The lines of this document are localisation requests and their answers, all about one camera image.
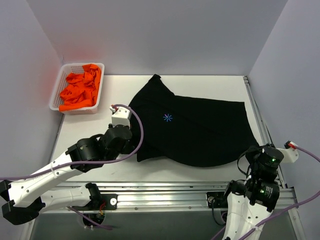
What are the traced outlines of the black t-shirt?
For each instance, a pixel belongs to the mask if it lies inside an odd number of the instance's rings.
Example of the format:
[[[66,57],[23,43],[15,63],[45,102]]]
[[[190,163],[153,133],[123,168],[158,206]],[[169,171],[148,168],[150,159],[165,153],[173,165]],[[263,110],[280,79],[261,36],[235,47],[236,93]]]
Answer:
[[[166,157],[192,167],[231,163],[258,146],[245,104],[175,95],[154,75],[129,107],[137,161]]]

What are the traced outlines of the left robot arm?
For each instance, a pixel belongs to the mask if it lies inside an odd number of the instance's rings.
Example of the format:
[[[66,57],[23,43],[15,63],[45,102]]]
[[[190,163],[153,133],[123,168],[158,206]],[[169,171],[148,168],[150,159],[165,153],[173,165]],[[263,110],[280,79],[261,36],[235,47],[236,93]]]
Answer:
[[[103,197],[95,183],[74,189],[54,188],[72,177],[101,168],[103,161],[111,162],[120,154],[130,154],[133,151],[132,136],[129,126],[110,125],[104,134],[78,140],[51,164],[35,172],[33,177],[1,181],[0,195],[6,201],[1,207],[3,217],[13,225],[22,225],[40,213],[55,209],[99,208]]]

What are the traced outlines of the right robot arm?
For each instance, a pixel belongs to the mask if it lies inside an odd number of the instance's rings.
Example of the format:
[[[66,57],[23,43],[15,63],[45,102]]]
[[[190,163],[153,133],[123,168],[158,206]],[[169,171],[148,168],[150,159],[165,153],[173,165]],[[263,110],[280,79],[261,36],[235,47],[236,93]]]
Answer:
[[[276,182],[284,155],[274,145],[252,146],[240,157],[249,163],[244,180],[232,180],[222,193],[227,205],[224,240],[257,240],[263,225],[257,224],[273,213],[280,197]]]

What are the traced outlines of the orange t-shirt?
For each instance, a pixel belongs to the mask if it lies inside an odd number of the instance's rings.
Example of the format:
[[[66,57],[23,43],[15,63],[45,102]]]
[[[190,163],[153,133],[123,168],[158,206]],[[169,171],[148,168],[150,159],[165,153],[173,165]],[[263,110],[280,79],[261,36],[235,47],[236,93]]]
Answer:
[[[63,104],[60,112],[93,107],[97,103],[102,71],[96,64],[82,66],[83,73],[70,73],[66,77],[66,86],[60,95]]]

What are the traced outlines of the white plastic basket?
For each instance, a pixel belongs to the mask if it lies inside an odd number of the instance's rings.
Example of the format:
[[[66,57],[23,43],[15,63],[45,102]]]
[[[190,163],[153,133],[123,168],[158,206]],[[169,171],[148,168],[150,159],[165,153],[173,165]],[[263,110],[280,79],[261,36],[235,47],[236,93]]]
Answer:
[[[83,74],[85,72],[83,69],[83,66],[87,64],[97,65],[101,70],[100,84],[97,92],[96,103],[93,106],[82,107],[79,109],[69,110],[69,111],[62,111],[62,113],[65,115],[83,115],[83,114],[96,114],[98,112],[98,106],[99,106],[100,98],[102,95],[103,79],[104,79],[104,71],[105,71],[105,65],[100,62],[68,63],[68,64],[64,64],[61,67],[54,84],[53,92],[50,97],[49,108],[52,111],[60,111],[59,107],[64,103],[63,99],[60,97],[60,93],[64,88],[66,88],[69,85],[69,83],[67,82],[67,76],[70,73]]]

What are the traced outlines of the right side aluminium rail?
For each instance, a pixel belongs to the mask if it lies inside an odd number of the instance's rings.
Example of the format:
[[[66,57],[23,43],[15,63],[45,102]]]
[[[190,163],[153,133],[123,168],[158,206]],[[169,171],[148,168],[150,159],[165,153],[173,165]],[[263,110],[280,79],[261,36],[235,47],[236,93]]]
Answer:
[[[247,90],[247,94],[250,100],[250,104],[253,110],[253,114],[256,120],[256,124],[257,124],[257,128],[259,131],[259,136],[261,138],[262,144],[266,145],[266,144],[273,144],[273,140],[271,138],[270,132],[268,130],[268,127],[264,121],[264,118],[260,112],[260,109],[257,105],[257,102],[253,96],[252,90],[251,90],[251,86],[249,83],[249,79],[248,77],[245,75],[243,76],[243,81]]]

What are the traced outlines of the aluminium rail frame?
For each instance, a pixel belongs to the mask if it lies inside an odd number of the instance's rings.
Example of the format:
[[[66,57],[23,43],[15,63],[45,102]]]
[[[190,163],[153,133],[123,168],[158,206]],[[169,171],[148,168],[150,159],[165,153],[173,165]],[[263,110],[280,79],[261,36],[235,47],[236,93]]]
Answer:
[[[45,192],[44,211],[59,213],[73,206],[86,206],[83,181],[64,182]],[[227,182],[97,182],[100,194],[117,194],[116,210],[79,210],[84,214],[208,212],[207,192],[225,192]]]

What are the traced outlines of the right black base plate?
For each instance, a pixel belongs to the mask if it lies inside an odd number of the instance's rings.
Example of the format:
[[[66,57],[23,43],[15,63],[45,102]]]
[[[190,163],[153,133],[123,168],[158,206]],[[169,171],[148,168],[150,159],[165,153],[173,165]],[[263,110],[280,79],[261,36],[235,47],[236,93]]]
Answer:
[[[206,193],[207,205],[210,209],[212,208],[227,208],[228,201],[224,197],[223,191],[210,191]]]

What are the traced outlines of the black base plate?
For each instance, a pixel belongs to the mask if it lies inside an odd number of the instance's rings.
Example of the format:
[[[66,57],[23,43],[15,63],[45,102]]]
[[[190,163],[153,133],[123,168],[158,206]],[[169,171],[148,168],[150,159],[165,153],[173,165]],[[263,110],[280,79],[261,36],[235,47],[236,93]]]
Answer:
[[[224,197],[223,191],[210,191],[206,193],[207,205],[210,209],[212,208],[227,208],[228,201]]]
[[[118,204],[118,195],[115,193],[102,194],[102,200],[99,203],[88,203],[85,206],[73,206],[78,211],[100,211],[100,210],[116,210]]]

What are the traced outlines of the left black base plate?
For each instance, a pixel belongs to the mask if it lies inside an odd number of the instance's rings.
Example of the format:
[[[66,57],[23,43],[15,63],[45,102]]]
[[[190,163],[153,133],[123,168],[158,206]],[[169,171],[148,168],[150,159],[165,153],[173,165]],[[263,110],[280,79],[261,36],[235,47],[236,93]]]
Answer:
[[[100,211],[100,210],[116,210],[118,204],[118,195],[115,193],[102,194],[102,200],[99,203],[88,203],[85,206],[73,206],[78,211]]]

